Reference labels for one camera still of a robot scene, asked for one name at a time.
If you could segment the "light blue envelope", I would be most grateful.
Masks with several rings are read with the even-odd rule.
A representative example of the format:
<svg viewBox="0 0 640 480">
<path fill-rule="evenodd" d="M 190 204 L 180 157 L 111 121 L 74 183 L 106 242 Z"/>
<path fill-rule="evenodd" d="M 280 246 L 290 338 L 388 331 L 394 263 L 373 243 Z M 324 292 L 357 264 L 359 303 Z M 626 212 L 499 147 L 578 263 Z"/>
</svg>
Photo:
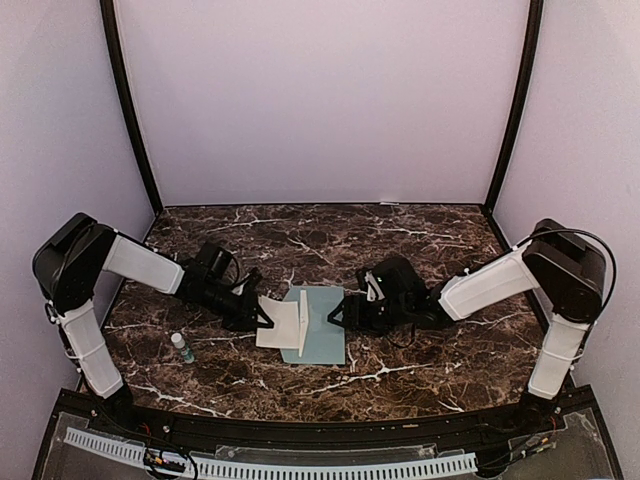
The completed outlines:
<svg viewBox="0 0 640 480">
<path fill-rule="evenodd" d="M 309 326 L 302 355 L 297 350 L 281 349 L 282 360 L 294 365 L 337 365 L 346 363 L 345 335 L 342 327 L 328 322 L 328 315 L 344 299 L 342 287 L 294 286 L 285 301 L 298 301 L 300 292 L 307 292 Z"/>
</svg>

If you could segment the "white paper sheet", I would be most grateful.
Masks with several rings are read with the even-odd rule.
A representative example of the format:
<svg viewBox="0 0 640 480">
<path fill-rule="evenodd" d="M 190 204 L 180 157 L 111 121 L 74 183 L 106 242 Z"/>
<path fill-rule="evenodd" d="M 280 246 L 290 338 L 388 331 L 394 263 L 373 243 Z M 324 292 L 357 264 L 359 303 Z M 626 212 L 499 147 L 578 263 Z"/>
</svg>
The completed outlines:
<svg viewBox="0 0 640 480">
<path fill-rule="evenodd" d="M 260 348 L 298 349 L 300 319 L 297 301 L 277 301 L 266 296 L 259 298 L 259 306 L 273 322 L 272 328 L 258 328 L 256 346 Z"/>
</svg>

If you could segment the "small glue stick bottle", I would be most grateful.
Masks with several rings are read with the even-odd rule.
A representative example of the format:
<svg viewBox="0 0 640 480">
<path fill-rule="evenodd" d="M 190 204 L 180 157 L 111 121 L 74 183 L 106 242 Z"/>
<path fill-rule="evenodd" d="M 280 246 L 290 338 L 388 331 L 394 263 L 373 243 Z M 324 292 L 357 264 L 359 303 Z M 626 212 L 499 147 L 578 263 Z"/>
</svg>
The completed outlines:
<svg viewBox="0 0 640 480">
<path fill-rule="evenodd" d="M 180 352 L 185 363 L 191 364 L 195 361 L 194 354 L 181 333 L 175 332 L 171 335 L 171 342 Z"/>
</svg>

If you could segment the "white letter paper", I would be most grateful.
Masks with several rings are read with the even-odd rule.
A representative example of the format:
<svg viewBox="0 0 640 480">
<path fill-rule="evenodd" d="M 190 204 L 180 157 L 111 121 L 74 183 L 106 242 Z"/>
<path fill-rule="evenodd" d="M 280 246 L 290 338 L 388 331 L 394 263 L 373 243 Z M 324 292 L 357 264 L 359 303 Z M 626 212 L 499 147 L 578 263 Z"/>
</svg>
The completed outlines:
<svg viewBox="0 0 640 480">
<path fill-rule="evenodd" d="M 299 342 L 298 357 L 301 358 L 304 352 L 306 335 L 309 325 L 309 305 L 307 291 L 302 289 L 299 296 Z"/>
</svg>

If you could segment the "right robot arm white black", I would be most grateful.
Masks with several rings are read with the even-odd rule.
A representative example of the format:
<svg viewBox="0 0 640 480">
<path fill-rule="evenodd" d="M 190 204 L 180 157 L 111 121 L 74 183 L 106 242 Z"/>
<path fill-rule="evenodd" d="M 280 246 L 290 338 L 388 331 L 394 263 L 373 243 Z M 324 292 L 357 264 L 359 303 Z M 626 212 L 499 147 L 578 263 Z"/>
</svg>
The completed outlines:
<svg viewBox="0 0 640 480">
<path fill-rule="evenodd" d="M 328 314 L 329 323 L 378 336 L 395 327 L 438 331 L 513 296 L 539 290 L 551 316 L 527 385 L 529 395 L 510 413 L 521 434 L 534 432 L 549 416 L 571 367 L 611 301 L 618 266 L 609 245 L 591 232 L 552 219 L 495 259 L 427 287 L 410 261 L 385 259 L 358 271 L 360 293 L 344 297 Z"/>
</svg>

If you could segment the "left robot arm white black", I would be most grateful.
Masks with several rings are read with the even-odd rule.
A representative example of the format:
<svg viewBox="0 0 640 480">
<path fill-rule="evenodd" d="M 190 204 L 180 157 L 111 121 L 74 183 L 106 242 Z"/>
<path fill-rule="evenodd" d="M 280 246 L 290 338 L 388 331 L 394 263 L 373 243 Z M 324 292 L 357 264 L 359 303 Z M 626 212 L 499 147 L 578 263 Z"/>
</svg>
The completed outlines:
<svg viewBox="0 0 640 480">
<path fill-rule="evenodd" d="M 117 434 L 134 435 L 141 415 L 115 397 L 128 388 L 96 314 L 101 277 L 114 275 L 199 306 L 218 316 L 229 331 L 274 329 L 275 321 L 256 291 L 260 271 L 226 280 L 228 268 L 238 264 L 230 251 L 211 242 L 191 258 L 173 260 L 84 212 L 73 215 L 36 251 L 32 272 L 48 319 L 59 329 L 89 391 L 108 400 L 101 417 Z"/>
</svg>

